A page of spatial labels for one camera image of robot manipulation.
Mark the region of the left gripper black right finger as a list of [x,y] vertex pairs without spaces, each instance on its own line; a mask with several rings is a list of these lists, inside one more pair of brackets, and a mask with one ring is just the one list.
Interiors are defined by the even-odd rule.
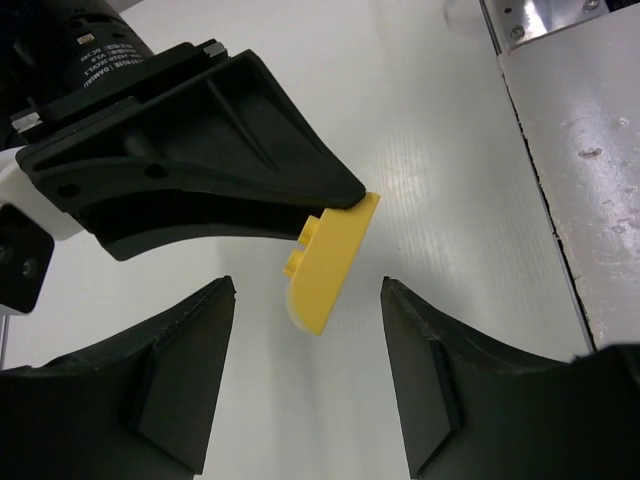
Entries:
[[381,309],[414,479],[635,479],[639,348],[561,362],[502,343],[385,278]]

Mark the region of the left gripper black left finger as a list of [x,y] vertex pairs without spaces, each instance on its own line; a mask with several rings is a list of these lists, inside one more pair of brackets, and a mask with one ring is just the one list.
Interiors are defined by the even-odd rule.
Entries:
[[110,338],[3,371],[2,477],[202,474],[234,309],[222,277]]

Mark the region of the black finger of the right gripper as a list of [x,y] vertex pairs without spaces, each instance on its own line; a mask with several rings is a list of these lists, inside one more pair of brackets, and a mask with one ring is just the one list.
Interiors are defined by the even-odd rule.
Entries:
[[281,205],[177,190],[136,193],[74,214],[116,260],[205,237],[295,240],[318,207]]

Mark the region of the short yellow lego brick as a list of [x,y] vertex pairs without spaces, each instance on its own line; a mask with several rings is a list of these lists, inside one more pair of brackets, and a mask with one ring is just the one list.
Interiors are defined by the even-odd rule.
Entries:
[[348,210],[325,209],[309,216],[283,273],[289,279],[286,305],[302,331],[321,335],[380,201],[368,192]]

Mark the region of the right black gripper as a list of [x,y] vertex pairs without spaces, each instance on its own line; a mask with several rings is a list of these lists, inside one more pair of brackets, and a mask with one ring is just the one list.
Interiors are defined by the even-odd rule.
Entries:
[[154,53],[106,1],[1,4],[1,147],[63,210],[150,191],[348,209],[364,185],[252,51]]

